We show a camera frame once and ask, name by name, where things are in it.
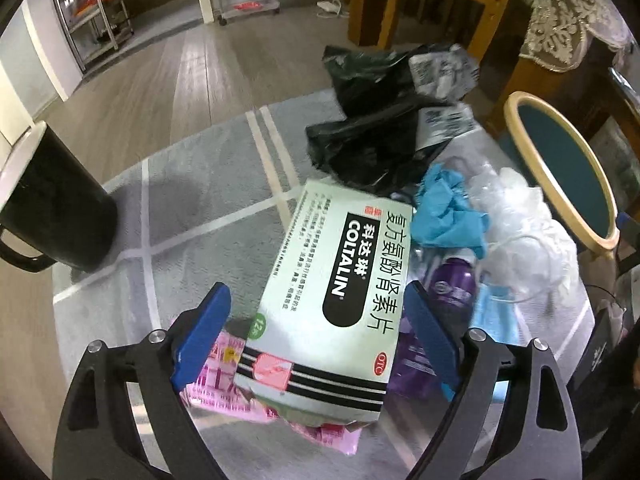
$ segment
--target gray rug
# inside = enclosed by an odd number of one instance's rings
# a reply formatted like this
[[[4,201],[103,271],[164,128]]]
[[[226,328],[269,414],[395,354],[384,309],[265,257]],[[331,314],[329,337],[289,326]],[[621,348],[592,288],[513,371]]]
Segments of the gray rug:
[[[300,183],[326,177],[308,160],[304,129],[341,118],[332,91],[273,104],[184,139],[110,181],[106,188],[118,203],[120,224],[103,267],[83,274],[54,266],[54,312],[67,381],[89,341],[139,342],[196,307],[216,281],[232,291],[226,328],[245,337]],[[457,141],[442,156],[473,158],[484,150],[498,167],[509,164],[482,131]],[[525,312],[520,320],[523,334],[545,337],[554,351],[561,350],[565,379],[593,327],[586,295],[579,300],[558,316],[546,309],[544,316]],[[139,391],[131,387],[130,396],[149,459],[166,468]],[[191,415],[231,480],[400,480],[446,406],[439,395],[421,402],[389,394],[380,421],[365,428],[354,456],[310,443],[282,421],[261,426],[199,410]],[[500,404],[492,406],[471,466],[484,460],[500,410]],[[239,449],[242,462],[236,460]]]

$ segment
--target mug handle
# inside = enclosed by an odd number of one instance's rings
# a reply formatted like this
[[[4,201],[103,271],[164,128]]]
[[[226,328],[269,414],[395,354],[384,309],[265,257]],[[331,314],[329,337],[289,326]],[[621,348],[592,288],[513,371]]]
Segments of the mug handle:
[[[12,266],[28,272],[40,272],[56,263],[56,260],[49,258],[46,254],[41,254],[40,256],[24,256],[23,254],[17,253],[2,241],[3,232],[4,227],[0,225],[0,258],[8,264],[12,264]]]

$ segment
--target metal screw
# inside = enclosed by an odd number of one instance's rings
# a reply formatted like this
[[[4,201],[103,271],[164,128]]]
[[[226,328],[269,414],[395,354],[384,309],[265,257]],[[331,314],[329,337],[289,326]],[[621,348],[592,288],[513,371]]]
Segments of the metal screw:
[[[472,328],[471,330],[469,330],[469,337],[474,341],[478,341],[480,343],[486,339],[486,333],[484,332],[484,330],[481,330],[479,328]]]
[[[95,354],[96,352],[99,352],[101,348],[102,341],[100,341],[99,339],[91,341],[86,347],[86,349],[89,351],[89,354]]]
[[[149,341],[151,343],[161,343],[164,341],[166,337],[166,332],[164,330],[154,330],[151,334],[149,334]]]
[[[545,341],[542,341],[542,339],[539,338],[535,338],[533,340],[533,346],[535,346],[538,350],[544,352],[545,350],[547,350],[549,348],[549,345],[546,344]]]

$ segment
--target blue gripper pad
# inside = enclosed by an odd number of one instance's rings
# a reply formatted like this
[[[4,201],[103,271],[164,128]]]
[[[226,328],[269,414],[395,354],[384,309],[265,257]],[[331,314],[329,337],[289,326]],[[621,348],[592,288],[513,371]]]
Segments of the blue gripper pad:
[[[426,291],[418,281],[404,289],[404,313],[436,376],[455,391],[461,381],[460,351],[429,308]]]
[[[194,383],[207,361],[226,318],[231,312],[231,291],[217,283],[200,303],[200,317],[181,345],[174,352],[174,374],[171,382],[176,392]]]

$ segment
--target black plastic bag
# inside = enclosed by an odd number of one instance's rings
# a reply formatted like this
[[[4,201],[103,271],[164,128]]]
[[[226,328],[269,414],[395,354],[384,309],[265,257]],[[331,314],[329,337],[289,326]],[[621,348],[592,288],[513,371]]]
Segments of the black plastic bag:
[[[345,186],[388,196],[419,182],[441,150],[437,144],[416,153],[415,140],[418,110],[443,105],[413,94],[363,117],[308,126],[309,157]]]
[[[352,118],[374,113],[403,96],[415,94],[409,58],[449,48],[450,44],[433,44],[408,52],[380,50],[365,54],[329,45],[322,62],[331,76],[342,111]]]

